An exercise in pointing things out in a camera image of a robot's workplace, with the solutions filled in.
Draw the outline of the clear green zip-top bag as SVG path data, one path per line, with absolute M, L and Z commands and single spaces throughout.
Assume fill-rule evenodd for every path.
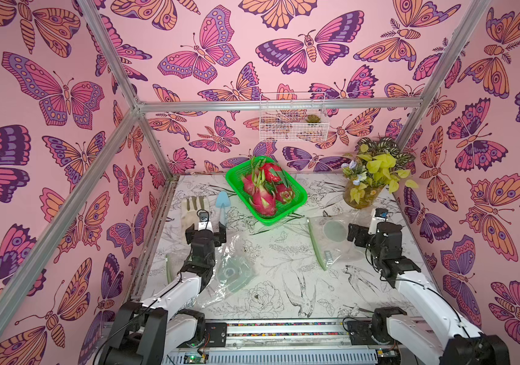
M 190 248 L 185 248 L 167 256 L 167 273 L 175 277 L 156 298 L 170 312 L 211 307 L 244 289 L 255 277 L 249 260 L 233 243 L 215 249 L 214 265 L 193 265 L 187 262 L 189 253 Z

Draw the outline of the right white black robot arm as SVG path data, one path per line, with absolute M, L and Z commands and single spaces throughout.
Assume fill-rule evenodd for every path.
M 484 334 L 433 287 L 411 259 L 402 254 L 401 226 L 373 221 L 349 224 L 348 241 L 366 249 L 366 258 L 382 279 L 421 314 L 419 324 L 399 307 L 381 307 L 370 322 L 352 320 L 352 336 L 369 335 L 379 345 L 404 345 L 425 364 L 508 364 L 509 350 L 496 335 Z

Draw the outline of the pink dragon fruit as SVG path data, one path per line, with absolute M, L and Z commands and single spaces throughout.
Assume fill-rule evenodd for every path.
M 256 190 L 255 179 L 258 175 L 258 164 L 261 160 L 258 158 L 252 158 L 250 161 L 251 171 L 247 175 L 242 177 L 244 191 L 252 196 Z
M 276 198 L 278 202 L 283 205 L 289 204 L 295 198 L 294 191 L 291 187 L 286 186 L 284 183 L 279 183 L 275 186 L 276 189 Z
M 283 182 L 283 178 L 281 177 L 282 169 L 277 164 L 264 163 L 261 170 L 264 172 L 266 182 L 274 184 Z
M 267 189 L 263 183 L 256 183 L 256 190 L 249 202 L 256 213 L 264 217 L 273 217 L 277 212 L 276 193 Z

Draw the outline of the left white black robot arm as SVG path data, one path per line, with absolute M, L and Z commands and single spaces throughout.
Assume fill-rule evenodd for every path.
M 190 252 L 176 278 L 144 301 L 120 307 L 94 364 L 161 364 L 179 345 L 204 340 L 205 315 L 185 305 L 210 283 L 215 251 L 227 242 L 226 225 L 214 232 L 209 222 L 193 224 L 185 237 Z

